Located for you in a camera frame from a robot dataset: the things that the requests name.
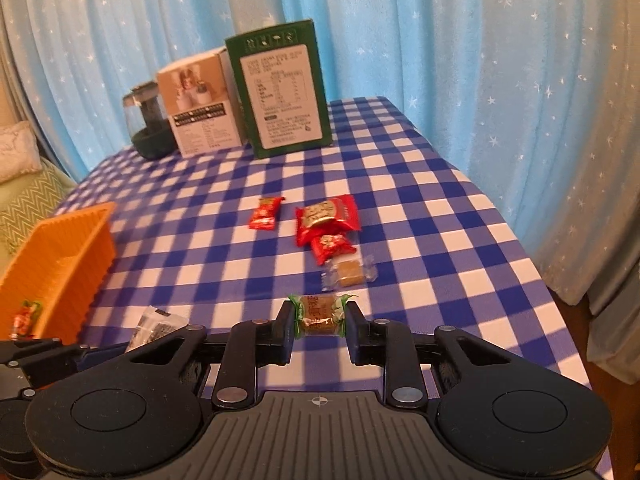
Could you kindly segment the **grey curtain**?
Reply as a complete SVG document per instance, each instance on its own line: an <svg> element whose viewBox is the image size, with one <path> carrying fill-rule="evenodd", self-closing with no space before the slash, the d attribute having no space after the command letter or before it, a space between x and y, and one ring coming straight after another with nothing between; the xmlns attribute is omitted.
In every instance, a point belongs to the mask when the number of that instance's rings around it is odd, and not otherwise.
<svg viewBox="0 0 640 480"><path fill-rule="evenodd" d="M586 359L621 382L639 381L639 149L596 172L553 239L544 277L567 304L586 298Z"/></svg>

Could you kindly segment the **clear brown cake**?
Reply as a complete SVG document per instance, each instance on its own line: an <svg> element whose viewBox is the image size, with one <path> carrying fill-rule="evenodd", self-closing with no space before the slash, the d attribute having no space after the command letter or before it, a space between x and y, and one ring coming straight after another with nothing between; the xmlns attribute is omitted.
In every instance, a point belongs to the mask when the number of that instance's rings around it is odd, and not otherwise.
<svg viewBox="0 0 640 480"><path fill-rule="evenodd" d="M372 283L377 278L378 270L371 256L343 259L332 263L321 274L321 286L324 292L334 292Z"/></svg>

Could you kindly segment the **orange plastic tray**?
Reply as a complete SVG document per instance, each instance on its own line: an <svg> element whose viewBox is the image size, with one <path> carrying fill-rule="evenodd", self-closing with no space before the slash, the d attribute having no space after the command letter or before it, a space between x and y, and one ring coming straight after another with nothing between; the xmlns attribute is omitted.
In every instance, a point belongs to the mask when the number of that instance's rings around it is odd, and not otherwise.
<svg viewBox="0 0 640 480"><path fill-rule="evenodd" d="M39 222L1 279L1 337L25 300L42 304L34 338L72 344L88 318L116 248L107 202Z"/></svg>

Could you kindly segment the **small red white candy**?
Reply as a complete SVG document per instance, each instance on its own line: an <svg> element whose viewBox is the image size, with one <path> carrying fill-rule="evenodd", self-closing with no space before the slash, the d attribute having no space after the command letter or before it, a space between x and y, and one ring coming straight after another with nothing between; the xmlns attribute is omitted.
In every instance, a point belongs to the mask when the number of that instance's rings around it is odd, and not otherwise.
<svg viewBox="0 0 640 480"><path fill-rule="evenodd" d="M311 252L319 266L334 257L354 254L357 249L343 233L323 234L310 242Z"/></svg>

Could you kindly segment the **blue checkered tablecloth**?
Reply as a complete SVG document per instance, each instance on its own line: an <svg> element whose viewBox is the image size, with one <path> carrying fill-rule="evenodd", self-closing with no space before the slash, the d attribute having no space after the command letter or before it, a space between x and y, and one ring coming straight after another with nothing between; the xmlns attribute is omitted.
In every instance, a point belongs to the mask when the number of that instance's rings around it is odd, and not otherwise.
<svg viewBox="0 0 640 480"><path fill-rule="evenodd" d="M84 339L130 337L148 307L214 332L328 292L416 333L451 325L562 375L587 375L506 220L389 100L329 106L333 143L148 162L127 148L61 204L114 205L116 256Z"/></svg>

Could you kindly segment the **green zigzag cushion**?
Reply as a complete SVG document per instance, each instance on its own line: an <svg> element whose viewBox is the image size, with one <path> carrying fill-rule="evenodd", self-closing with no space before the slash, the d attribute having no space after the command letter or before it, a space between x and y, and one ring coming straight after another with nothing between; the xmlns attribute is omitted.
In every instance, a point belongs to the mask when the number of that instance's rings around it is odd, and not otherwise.
<svg viewBox="0 0 640 480"><path fill-rule="evenodd" d="M22 174L1 185L1 247L17 253L36 224L50 217L76 183L47 159L41 170Z"/></svg>

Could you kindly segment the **dark glass humidifier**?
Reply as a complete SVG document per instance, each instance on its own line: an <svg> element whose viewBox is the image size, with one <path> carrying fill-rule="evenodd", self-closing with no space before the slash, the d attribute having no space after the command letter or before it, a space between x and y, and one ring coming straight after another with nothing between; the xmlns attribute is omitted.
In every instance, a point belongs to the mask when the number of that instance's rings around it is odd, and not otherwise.
<svg viewBox="0 0 640 480"><path fill-rule="evenodd" d="M157 82L150 80L122 98L130 140L146 160L159 160L178 150L178 145Z"/></svg>

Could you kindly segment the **blue star curtain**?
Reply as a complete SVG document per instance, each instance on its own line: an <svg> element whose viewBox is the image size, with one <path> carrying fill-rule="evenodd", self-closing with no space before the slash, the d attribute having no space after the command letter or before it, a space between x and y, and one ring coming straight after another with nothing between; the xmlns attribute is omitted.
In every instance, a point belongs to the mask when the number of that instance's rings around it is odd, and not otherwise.
<svg viewBox="0 0 640 480"><path fill-rule="evenodd" d="M179 58L309 18L326 95L385 96L536 263L639 251L639 0L1 0L23 103L76 179L122 97Z"/></svg>

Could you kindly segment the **green brown candy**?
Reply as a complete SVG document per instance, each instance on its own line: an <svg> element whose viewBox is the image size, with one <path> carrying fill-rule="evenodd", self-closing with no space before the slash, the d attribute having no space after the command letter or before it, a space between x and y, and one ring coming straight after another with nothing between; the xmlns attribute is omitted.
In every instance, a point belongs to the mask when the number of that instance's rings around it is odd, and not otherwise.
<svg viewBox="0 0 640 480"><path fill-rule="evenodd" d="M346 332L346 304L354 295L291 295L294 308L294 334L306 336L339 336Z"/></svg>

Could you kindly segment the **white pink cushion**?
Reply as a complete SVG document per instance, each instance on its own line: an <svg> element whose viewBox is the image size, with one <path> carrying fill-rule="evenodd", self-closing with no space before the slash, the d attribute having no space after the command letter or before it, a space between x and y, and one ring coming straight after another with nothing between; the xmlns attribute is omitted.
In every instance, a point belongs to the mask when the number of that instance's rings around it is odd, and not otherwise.
<svg viewBox="0 0 640 480"><path fill-rule="evenodd" d="M0 182L42 170L37 139L29 122L17 122L0 131Z"/></svg>

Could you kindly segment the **large red gold snack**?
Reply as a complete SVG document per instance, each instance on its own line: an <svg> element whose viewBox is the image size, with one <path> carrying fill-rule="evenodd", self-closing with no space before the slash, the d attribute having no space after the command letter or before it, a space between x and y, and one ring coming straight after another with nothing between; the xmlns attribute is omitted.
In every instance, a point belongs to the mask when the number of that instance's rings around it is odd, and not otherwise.
<svg viewBox="0 0 640 480"><path fill-rule="evenodd" d="M309 244L320 235L361 230L356 200L350 194L296 208L295 220L295 241L298 247Z"/></svg>

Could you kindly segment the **clear grey snack packet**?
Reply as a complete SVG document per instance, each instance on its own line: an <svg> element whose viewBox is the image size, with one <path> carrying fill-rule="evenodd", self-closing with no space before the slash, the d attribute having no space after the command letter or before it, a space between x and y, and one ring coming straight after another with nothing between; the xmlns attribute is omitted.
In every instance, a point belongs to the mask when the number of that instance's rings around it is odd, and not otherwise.
<svg viewBox="0 0 640 480"><path fill-rule="evenodd" d="M132 351L186 327L189 319L156 307L147 307L139 318L126 351Z"/></svg>

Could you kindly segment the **green carton box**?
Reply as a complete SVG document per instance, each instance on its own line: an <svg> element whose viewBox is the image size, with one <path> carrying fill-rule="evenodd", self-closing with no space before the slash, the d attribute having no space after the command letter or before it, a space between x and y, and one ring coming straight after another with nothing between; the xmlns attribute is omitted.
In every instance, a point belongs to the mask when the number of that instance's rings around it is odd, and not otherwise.
<svg viewBox="0 0 640 480"><path fill-rule="evenodd" d="M313 21L244 32L226 49L256 158L332 144Z"/></svg>

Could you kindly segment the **dark green nut bar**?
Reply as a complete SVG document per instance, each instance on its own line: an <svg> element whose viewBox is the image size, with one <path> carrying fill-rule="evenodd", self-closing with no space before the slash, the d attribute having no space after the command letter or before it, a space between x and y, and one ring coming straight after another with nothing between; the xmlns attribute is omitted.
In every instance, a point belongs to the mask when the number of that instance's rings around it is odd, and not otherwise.
<svg viewBox="0 0 640 480"><path fill-rule="evenodd" d="M12 322L12 340L29 340L34 338L34 329L42 311L39 301L25 300L14 315Z"/></svg>

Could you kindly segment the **white humidifier box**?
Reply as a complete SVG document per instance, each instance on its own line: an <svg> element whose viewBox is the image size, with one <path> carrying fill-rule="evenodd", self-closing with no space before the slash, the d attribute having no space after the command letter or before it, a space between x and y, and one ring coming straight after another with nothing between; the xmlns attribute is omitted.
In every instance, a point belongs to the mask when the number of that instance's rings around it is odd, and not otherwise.
<svg viewBox="0 0 640 480"><path fill-rule="evenodd" d="M182 156L245 145L238 89L225 47L180 58L159 70L156 81Z"/></svg>

